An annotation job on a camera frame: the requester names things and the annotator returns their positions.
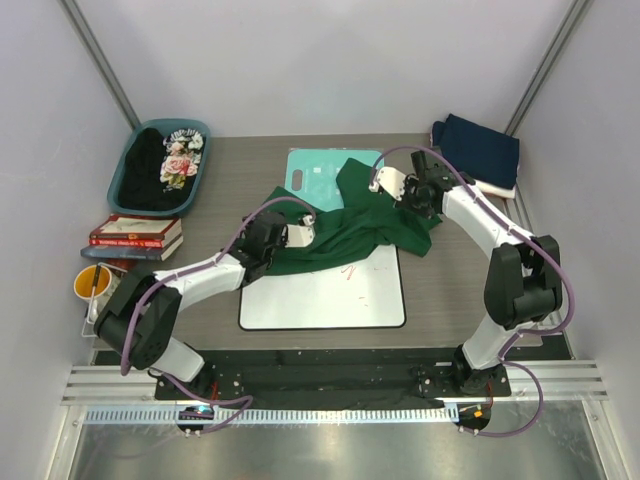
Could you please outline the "green t-shirt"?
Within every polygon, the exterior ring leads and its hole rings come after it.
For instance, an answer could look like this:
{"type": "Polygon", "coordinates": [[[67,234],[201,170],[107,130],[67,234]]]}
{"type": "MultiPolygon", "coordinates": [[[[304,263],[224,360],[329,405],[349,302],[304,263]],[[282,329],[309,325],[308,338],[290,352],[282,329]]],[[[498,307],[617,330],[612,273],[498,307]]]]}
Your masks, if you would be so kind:
{"type": "Polygon", "coordinates": [[[441,219],[425,219],[395,207],[391,197],[368,189],[369,176],[369,166],[348,159],[336,178],[344,207],[318,209],[311,245],[277,251],[266,274],[285,276],[346,266],[387,245],[425,256],[432,246],[430,231],[441,219]]]}

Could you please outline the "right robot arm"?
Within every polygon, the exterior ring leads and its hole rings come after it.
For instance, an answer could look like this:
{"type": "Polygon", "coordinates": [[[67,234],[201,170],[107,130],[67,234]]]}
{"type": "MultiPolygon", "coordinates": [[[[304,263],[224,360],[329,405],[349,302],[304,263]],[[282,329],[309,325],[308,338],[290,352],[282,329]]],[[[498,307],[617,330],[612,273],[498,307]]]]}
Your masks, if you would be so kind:
{"type": "Polygon", "coordinates": [[[487,201],[470,181],[459,181],[424,151],[411,153],[414,172],[403,179],[396,205],[426,218],[453,221],[489,260],[483,292],[485,316],[460,345],[452,363],[455,388],[480,395],[521,334],[529,334],[562,305],[558,242],[522,229],[487,201]]]}

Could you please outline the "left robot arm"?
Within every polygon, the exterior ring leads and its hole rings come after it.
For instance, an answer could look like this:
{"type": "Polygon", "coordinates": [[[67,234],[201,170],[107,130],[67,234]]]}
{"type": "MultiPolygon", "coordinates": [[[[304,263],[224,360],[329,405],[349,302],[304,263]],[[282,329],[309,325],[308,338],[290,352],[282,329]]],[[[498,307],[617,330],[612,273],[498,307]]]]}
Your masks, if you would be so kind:
{"type": "Polygon", "coordinates": [[[276,251],[286,245],[288,227],[277,212],[249,219],[231,246],[211,258],[170,271],[130,270],[94,324],[99,339],[120,355],[121,374],[148,370],[203,395],[213,367],[193,347],[173,336],[179,314],[215,295],[260,279],[276,251]]]}

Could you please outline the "folded white t-shirt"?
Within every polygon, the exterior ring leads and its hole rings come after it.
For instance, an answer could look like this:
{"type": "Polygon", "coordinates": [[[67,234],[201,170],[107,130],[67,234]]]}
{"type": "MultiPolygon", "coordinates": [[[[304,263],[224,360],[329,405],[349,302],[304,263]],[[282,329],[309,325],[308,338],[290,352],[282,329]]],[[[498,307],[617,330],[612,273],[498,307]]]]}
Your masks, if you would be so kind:
{"type": "Polygon", "coordinates": [[[514,187],[506,189],[478,179],[475,179],[474,182],[478,189],[485,195],[509,200],[513,200],[515,198],[514,187]]]}

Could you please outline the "folded navy t-shirt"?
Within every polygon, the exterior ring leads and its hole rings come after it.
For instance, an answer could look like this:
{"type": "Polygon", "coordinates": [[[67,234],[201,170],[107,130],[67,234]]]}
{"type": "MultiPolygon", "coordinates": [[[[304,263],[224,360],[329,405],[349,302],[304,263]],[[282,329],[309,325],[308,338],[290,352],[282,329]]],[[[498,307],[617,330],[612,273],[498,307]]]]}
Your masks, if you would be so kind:
{"type": "Polygon", "coordinates": [[[510,189],[515,186],[520,140],[459,116],[436,121],[431,132],[440,135],[441,154],[474,180],[510,189]]]}

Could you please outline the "red middle book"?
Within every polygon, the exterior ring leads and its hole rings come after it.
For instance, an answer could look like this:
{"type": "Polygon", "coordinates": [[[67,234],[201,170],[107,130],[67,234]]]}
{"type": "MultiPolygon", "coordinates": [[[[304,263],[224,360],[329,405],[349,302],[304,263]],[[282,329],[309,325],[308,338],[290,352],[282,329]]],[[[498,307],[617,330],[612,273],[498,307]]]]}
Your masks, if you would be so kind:
{"type": "Polygon", "coordinates": [[[93,246],[119,246],[137,248],[165,248],[177,239],[181,238],[181,233],[171,234],[163,238],[106,238],[90,237],[89,244],[93,246]]]}

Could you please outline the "red book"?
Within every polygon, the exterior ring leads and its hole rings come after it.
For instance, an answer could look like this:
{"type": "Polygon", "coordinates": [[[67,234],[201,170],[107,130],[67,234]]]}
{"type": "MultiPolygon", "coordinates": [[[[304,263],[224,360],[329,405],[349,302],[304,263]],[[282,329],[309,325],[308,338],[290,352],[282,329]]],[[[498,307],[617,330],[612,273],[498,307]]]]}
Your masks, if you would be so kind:
{"type": "Polygon", "coordinates": [[[140,216],[110,215],[108,219],[92,230],[90,239],[164,239],[174,230],[181,228],[181,219],[147,218],[140,216]]]}
{"type": "Polygon", "coordinates": [[[181,238],[181,233],[171,234],[163,238],[106,238],[90,237],[89,244],[93,246],[119,246],[137,248],[165,248],[177,239],[181,238]]]}

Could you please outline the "teal folding board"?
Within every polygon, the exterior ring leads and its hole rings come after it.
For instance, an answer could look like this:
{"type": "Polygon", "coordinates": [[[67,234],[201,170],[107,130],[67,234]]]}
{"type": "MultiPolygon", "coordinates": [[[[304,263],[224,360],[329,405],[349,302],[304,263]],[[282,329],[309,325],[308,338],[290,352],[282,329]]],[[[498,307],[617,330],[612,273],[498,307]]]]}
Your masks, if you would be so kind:
{"type": "Polygon", "coordinates": [[[336,178],[342,167],[349,158],[371,167],[379,155],[371,149],[291,149],[284,188],[320,210],[341,209],[344,204],[336,178]]]}

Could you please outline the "black floral t-shirt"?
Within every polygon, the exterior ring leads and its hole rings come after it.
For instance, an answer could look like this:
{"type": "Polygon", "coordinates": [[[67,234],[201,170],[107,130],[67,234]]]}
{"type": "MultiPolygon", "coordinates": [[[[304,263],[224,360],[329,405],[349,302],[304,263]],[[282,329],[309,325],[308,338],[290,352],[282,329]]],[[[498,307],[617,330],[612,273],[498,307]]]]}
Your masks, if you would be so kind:
{"type": "Polygon", "coordinates": [[[130,210],[167,211],[189,199],[203,164],[206,136],[193,128],[164,135],[143,129],[125,153],[118,205],[130,210]]]}

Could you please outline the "white dry-erase board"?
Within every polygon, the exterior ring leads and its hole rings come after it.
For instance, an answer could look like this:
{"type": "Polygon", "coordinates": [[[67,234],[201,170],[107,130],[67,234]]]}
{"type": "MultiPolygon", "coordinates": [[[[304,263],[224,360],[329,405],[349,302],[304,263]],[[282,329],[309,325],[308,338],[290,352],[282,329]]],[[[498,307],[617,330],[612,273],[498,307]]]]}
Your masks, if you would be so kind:
{"type": "Polygon", "coordinates": [[[398,252],[379,246],[332,269],[264,277],[241,292],[246,331],[399,328],[406,322],[398,252]]]}

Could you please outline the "red top book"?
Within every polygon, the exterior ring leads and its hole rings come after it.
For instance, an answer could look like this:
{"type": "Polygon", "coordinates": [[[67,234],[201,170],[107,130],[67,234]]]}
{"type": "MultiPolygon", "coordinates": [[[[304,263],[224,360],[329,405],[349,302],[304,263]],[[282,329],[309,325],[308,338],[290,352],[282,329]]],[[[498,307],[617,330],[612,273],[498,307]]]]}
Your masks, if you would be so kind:
{"type": "Polygon", "coordinates": [[[110,215],[108,219],[92,230],[90,239],[164,239],[174,230],[181,228],[181,219],[147,218],[140,216],[110,215]]]}

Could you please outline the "teal plastic basket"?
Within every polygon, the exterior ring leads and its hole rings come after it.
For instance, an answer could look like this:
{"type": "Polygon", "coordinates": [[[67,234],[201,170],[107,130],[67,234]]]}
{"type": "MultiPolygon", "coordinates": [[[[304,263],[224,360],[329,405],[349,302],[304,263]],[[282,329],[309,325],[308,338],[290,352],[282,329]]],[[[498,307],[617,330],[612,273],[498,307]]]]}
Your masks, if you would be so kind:
{"type": "Polygon", "coordinates": [[[160,118],[130,134],[113,174],[107,201],[114,213],[182,216],[191,208],[212,141],[198,120],[160,118]]]}

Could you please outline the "orange interior mug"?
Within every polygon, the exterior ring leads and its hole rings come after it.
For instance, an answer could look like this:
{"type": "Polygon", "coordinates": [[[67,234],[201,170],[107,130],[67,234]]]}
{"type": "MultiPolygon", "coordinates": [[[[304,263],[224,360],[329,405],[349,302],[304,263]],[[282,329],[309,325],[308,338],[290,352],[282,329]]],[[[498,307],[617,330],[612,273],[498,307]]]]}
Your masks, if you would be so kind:
{"type": "Polygon", "coordinates": [[[74,293],[87,303],[86,321],[93,324],[119,286],[120,278],[97,264],[83,269],[74,280],[74,293]]]}

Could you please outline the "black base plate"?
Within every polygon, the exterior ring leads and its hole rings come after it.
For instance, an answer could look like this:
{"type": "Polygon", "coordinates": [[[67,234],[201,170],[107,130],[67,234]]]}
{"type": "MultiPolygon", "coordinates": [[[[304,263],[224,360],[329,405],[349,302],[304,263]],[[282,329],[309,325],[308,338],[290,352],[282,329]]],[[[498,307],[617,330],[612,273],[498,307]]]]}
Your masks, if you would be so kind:
{"type": "Polygon", "coordinates": [[[453,348],[205,350],[190,392],[256,408],[356,409],[444,397],[507,397],[515,379],[498,365],[466,383],[453,348]]]}

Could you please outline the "aluminium frame rail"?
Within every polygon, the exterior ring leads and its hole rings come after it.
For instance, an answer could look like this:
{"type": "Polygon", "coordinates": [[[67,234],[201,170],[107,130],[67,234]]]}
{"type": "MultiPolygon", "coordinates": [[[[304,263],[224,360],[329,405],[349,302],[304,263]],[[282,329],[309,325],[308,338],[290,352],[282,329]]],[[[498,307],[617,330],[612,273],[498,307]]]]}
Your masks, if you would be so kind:
{"type": "MultiPolygon", "coordinates": [[[[538,398],[533,380],[538,379],[546,401],[605,401],[609,398],[593,360],[521,361],[527,370],[509,367],[509,396],[497,402],[533,401],[538,398]]],[[[145,373],[123,377],[116,366],[76,366],[71,369],[62,396],[64,405],[138,404],[155,400],[156,381],[145,373]]]]}

